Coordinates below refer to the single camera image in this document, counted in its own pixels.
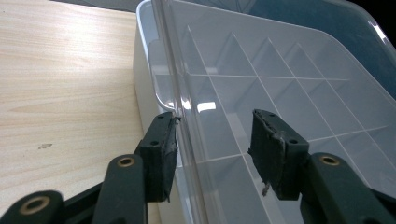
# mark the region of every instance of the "clear plastic box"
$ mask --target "clear plastic box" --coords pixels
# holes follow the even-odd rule
[[[177,169],[189,222],[303,222],[299,202],[261,196],[248,155],[255,108],[396,197],[396,102],[337,39],[184,1],[153,4],[138,8],[140,37],[159,105],[182,117]]]

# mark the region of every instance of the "transparent container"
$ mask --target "transparent container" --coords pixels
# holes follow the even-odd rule
[[[181,117],[188,222],[303,223],[299,202],[271,190],[262,197],[248,155],[255,108],[278,114],[311,153],[340,156],[368,187],[396,197],[396,102],[337,39],[176,0],[144,2],[138,19],[157,101]],[[380,48],[395,64],[392,46]]]

